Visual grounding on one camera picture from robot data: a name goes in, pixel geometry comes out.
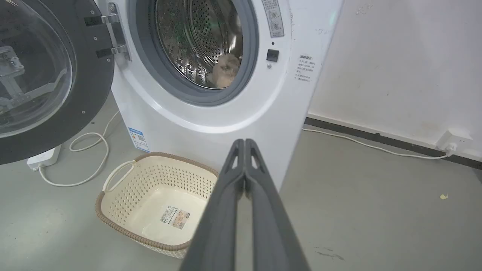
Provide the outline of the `dark round washer door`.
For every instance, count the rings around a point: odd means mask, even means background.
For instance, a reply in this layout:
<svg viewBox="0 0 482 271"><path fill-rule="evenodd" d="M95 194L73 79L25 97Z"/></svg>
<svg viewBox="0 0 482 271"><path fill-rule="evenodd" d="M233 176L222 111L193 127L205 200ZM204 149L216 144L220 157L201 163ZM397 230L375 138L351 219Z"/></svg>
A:
<svg viewBox="0 0 482 271"><path fill-rule="evenodd" d="M60 146L101 110L108 23L99 0L0 0L0 165Z"/></svg>

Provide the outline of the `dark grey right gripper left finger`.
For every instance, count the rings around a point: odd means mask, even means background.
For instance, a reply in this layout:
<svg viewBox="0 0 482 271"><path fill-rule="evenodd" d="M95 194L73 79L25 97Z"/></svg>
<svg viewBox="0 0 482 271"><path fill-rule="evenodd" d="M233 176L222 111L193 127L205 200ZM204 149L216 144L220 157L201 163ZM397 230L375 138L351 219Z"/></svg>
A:
<svg viewBox="0 0 482 271"><path fill-rule="evenodd" d="M179 271L235 271L236 217L245 141L233 142Z"/></svg>

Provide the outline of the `white front-load washing machine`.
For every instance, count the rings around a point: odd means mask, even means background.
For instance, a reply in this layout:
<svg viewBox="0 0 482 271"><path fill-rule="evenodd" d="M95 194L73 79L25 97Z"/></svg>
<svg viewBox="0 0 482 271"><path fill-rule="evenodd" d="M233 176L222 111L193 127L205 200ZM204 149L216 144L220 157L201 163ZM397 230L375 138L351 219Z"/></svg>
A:
<svg viewBox="0 0 482 271"><path fill-rule="evenodd" d="M253 139L284 181L345 0L99 0L116 21L111 91L133 144L220 171ZM206 75L241 65L229 87Z"/></svg>

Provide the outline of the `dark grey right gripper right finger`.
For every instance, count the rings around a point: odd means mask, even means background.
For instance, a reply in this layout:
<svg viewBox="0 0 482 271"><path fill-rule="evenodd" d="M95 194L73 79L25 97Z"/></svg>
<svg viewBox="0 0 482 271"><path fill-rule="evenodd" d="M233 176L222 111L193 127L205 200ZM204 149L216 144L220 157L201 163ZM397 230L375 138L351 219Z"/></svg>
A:
<svg viewBox="0 0 482 271"><path fill-rule="evenodd" d="M253 271L311 271L261 151L245 144L246 196L252 202Z"/></svg>

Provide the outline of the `cream perforated laundry basket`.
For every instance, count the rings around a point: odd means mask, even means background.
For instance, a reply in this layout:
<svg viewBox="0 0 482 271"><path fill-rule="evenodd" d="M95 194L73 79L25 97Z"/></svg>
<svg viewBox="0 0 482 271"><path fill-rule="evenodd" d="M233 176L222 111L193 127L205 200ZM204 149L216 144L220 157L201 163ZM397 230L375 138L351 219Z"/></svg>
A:
<svg viewBox="0 0 482 271"><path fill-rule="evenodd" d="M218 172L181 156L151 152L107 177L98 218L140 245L182 259L210 199Z"/></svg>

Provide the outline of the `white wall socket plug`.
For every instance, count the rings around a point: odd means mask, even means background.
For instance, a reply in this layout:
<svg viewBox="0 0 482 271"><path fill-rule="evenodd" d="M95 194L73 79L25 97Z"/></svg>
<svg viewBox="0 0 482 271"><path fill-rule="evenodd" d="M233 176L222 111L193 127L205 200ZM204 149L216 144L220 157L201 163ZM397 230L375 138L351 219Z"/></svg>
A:
<svg viewBox="0 0 482 271"><path fill-rule="evenodd" d="M473 143L473 138L465 131L446 130L436 142L436 148L446 156L462 153Z"/></svg>

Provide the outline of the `white power strip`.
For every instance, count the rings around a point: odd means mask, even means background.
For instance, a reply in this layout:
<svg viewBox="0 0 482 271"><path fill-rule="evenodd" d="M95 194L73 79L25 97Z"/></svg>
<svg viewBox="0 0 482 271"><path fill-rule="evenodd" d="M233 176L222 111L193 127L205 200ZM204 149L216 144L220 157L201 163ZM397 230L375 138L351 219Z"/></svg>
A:
<svg viewBox="0 0 482 271"><path fill-rule="evenodd" d="M26 164L33 171L38 171L42 167L53 165L57 162L61 145L54 147L48 151L40 153L36 156L28 158Z"/></svg>

